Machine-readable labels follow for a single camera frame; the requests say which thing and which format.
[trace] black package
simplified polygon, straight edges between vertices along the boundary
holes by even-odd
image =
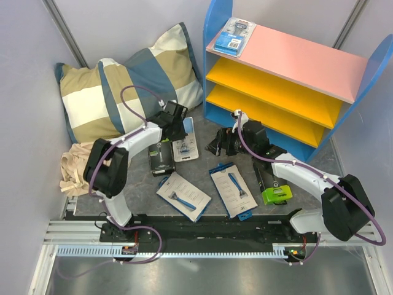
[[[150,170],[154,176],[171,174],[176,171],[172,144],[169,140],[149,146]]]

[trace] wall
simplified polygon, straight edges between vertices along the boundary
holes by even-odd
[[[210,0],[55,0],[89,67],[100,58],[123,63],[184,22],[202,70],[202,29]],[[233,15],[333,45],[356,0],[234,0]]]
[[[40,0],[0,1],[0,289],[26,294],[69,149],[54,65],[76,65]]]
[[[393,1],[370,1],[343,50],[369,57],[376,46],[393,33]],[[376,218],[387,235],[380,248],[390,277],[393,275],[393,61],[379,81],[335,134],[345,172],[362,182]]]

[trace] beige cloth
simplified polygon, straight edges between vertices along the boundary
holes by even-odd
[[[61,191],[68,197],[84,195],[88,193],[88,182],[83,178],[87,159],[90,155],[93,143],[74,143],[69,152],[61,156]]]

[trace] floor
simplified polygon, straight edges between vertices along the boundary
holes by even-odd
[[[252,210],[252,214],[288,214],[297,208],[314,209],[320,207],[320,203],[314,197],[294,185],[291,185],[294,197],[288,201],[287,205],[265,206],[252,168],[251,158],[248,155],[241,154],[232,157],[225,155],[216,157],[210,152],[205,151],[204,147],[214,139],[220,126],[203,118],[202,106],[190,111],[189,116],[192,116],[194,119],[196,141],[200,157],[193,161],[177,163],[176,170],[185,179],[211,196],[212,202],[205,211],[206,215],[226,214],[208,170],[216,167],[218,163],[229,162],[234,162],[237,165],[248,188],[258,203],[258,207]],[[310,164],[328,173],[340,174],[340,169],[330,142],[322,148]],[[162,178],[152,176],[147,151],[142,151],[133,157],[131,166],[128,169],[128,178],[124,193],[127,205],[134,214],[180,214],[155,193]],[[102,211],[104,211],[102,204],[97,199],[91,198],[88,195],[78,198],[75,210],[76,216],[96,216]]]
[[[108,258],[57,258],[76,275]],[[52,277],[47,295],[376,295],[361,248],[319,248],[303,266],[269,259],[159,259],[109,264],[75,280]]]

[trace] striped pillow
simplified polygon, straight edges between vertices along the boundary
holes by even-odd
[[[127,85],[147,87],[165,102],[188,108],[202,102],[200,74],[183,23],[165,32],[153,47],[142,49],[124,65],[103,58],[93,69],[56,66],[69,135],[74,143],[114,138],[140,126],[127,110],[120,91]],[[161,110],[149,92],[131,88],[124,92],[127,104],[143,117]]]

